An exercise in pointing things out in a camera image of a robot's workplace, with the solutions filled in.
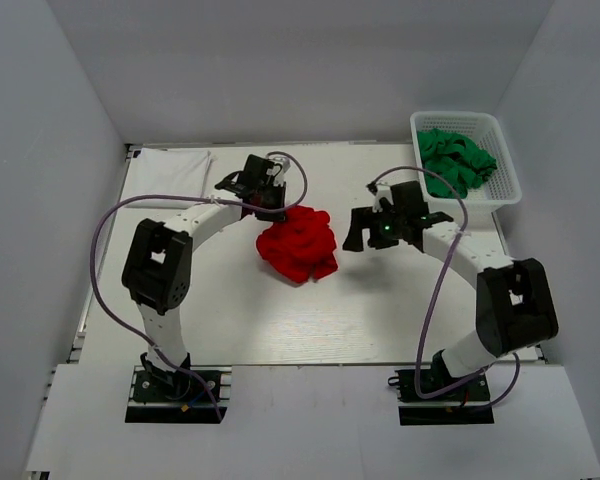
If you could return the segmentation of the red t shirt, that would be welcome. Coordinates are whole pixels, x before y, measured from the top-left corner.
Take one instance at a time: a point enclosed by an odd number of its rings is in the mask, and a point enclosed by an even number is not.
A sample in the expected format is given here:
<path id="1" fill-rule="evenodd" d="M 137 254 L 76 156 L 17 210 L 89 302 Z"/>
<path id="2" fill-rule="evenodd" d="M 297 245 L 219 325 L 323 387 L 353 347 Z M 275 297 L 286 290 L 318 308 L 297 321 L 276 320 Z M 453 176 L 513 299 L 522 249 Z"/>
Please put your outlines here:
<path id="1" fill-rule="evenodd" d="M 324 210 L 296 206 L 256 239 L 256 250 L 278 274 L 295 284 L 320 280 L 338 270 L 331 217 Z"/>

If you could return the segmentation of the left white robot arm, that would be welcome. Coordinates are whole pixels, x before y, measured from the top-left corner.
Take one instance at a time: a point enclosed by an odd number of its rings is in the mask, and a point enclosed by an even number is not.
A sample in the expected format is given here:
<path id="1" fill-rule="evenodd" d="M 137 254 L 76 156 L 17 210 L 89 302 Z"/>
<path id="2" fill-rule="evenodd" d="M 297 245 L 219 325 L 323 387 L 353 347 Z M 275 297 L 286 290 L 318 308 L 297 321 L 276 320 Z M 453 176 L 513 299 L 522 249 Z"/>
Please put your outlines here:
<path id="1" fill-rule="evenodd" d="M 207 201 L 196 202 L 166 221 L 145 219 L 137 226 L 122 284 L 138 306 L 150 339 L 141 364 L 168 398 L 182 398 L 191 387 L 180 305 L 190 287 L 194 251 L 248 215 L 265 222 L 284 221 L 289 167 L 286 155 L 251 154 L 242 170 L 215 185 Z"/>

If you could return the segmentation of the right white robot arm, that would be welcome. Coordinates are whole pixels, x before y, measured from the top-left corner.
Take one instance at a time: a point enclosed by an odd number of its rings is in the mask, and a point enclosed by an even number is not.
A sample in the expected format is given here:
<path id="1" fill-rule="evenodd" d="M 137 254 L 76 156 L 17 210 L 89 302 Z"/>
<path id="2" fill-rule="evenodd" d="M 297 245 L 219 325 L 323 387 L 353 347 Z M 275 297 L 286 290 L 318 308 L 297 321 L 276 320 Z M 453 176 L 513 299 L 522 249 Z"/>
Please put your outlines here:
<path id="1" fill-rule="evenodd" d="M 497 360 L 554 338 L 559 330 L 543 265 L 516 260 L 481 244 L 444 212 L 433 212 L 418 182 L 372 182 L 369 207 L 351 211 L 343 250 L 361 252 L 406 243 L 442 263 L 475 291 L 475 325 L 463 338 L 438 351 L 428 369 L 415 368 L 414 389 L 421 399 L 457 397 L 468 381 Z"/>

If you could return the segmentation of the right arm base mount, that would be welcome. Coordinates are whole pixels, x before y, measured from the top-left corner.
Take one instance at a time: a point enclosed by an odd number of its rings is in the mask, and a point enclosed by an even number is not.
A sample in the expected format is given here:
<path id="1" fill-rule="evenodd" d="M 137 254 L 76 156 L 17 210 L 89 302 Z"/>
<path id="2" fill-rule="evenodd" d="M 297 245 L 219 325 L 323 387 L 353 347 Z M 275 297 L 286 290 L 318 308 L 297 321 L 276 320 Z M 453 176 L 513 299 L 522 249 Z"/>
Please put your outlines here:
<path id="1" fill-rule="evenodd" d="M 387 385 L 397 394 L 401 426 L 491 425 L 491 393 L 484 375 L 430 399 L 415 390 L 415 369 L 396 370 Z"/>

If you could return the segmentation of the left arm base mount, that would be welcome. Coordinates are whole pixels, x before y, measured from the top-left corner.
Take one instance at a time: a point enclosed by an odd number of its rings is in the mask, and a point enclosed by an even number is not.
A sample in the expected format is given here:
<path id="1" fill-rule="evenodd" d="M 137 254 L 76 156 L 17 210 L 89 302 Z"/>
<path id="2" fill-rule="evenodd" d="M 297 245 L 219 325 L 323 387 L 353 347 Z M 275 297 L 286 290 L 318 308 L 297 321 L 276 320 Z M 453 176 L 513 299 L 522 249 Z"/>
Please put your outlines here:
<path id="1" fill-rule="evenodd" d="M 201 383 L 187 377 L 183 387 L 170 387 L 137 365 L 131 380 L 126 407 L 127 424 L 220 424 L 229 407 L 232 369 L 200 367 L 196 373 L 216 399 L 220 417 Z"/>

